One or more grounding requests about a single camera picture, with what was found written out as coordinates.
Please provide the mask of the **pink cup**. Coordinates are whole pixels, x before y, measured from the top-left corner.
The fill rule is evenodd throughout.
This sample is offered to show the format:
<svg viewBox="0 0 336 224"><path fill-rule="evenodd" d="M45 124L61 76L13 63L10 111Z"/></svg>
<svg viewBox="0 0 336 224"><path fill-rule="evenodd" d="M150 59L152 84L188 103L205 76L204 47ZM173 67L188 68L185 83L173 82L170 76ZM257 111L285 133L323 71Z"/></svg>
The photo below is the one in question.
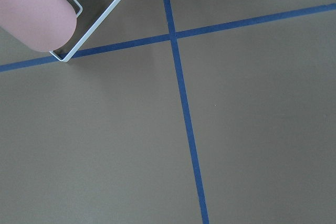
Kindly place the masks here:
<svg viewBox="0 0 336 224"><path fill-rule="evenodd" d="M67 0L1 0L1 27L34 51L65 45L77 25Z"/></svg>

